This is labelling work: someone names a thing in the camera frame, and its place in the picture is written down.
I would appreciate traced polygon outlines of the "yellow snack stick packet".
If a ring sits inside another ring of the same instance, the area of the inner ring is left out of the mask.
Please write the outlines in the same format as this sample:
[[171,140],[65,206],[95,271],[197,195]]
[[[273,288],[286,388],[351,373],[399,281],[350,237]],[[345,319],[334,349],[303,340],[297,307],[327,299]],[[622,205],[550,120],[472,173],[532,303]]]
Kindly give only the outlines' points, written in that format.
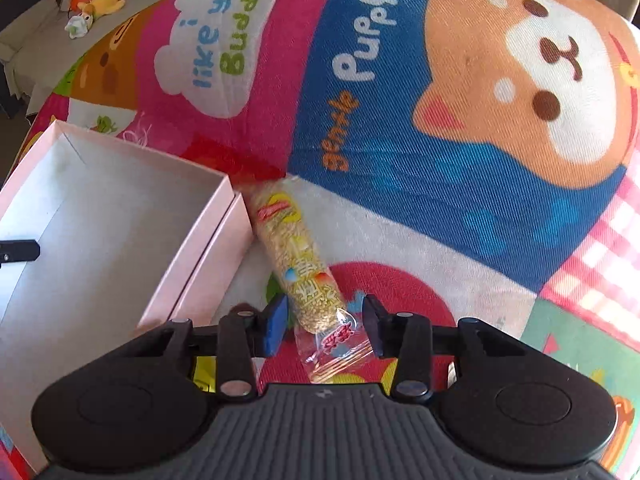
[[345,298],[286,179],[249,186],[247,210],[272,274],[290,300],[296,350],[309,380],[332,382],[372,358],[363,296]]

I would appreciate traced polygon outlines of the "pink cardboard box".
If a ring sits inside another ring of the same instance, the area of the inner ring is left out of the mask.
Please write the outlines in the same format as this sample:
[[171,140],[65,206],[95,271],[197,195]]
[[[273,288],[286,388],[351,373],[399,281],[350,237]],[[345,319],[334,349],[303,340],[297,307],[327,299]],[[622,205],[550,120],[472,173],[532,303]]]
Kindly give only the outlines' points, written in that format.
[[31,471],[38,394],[171,318],[207,324],[253,238],[226,174],[67,122],[6,181],[1,236],[40,248],[1,265],[1,440]]

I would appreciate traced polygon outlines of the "colourful cartoon blanket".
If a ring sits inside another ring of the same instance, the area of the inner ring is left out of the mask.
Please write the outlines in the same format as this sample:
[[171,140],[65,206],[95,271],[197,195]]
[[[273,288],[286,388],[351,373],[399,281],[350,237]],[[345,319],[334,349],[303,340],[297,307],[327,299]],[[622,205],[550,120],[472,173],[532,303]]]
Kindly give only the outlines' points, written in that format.
[[477,316],[607,388],[639,474],[639,31],[597,0],[157,0],[55,120],[285,179],[344,296]]

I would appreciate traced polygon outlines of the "black left gripper tip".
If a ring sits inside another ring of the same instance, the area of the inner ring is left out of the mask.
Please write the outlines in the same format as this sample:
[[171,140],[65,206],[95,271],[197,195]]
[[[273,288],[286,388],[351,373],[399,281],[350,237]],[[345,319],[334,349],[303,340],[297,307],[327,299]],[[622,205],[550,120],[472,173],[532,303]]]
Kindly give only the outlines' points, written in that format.
[[32,262],[39,258],[40,246],[36,240],[2,240],[0,264]]

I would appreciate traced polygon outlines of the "small white plush toy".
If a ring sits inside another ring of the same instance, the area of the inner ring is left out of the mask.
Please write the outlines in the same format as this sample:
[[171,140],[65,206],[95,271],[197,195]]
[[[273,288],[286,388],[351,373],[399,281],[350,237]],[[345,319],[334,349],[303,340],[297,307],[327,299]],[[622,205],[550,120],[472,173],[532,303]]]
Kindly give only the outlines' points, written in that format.
[[82,12],[72,16],[64,27],[70,39],[85,37],[91,29],[94,17],[90,13]]

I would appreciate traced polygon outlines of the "beige sofa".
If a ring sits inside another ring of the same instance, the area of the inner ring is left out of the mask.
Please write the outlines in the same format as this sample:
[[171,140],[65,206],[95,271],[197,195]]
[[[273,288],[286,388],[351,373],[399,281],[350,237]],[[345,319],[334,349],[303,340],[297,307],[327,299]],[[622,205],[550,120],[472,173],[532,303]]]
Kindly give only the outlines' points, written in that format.
[[72,65],[126,18],[160,0],[125,0],[122,10],[99,18],[85,37],[72,39],[64,26],[70,0],[41,0],[1,31],[1,68],[10,93],[28,99],[36,114]]

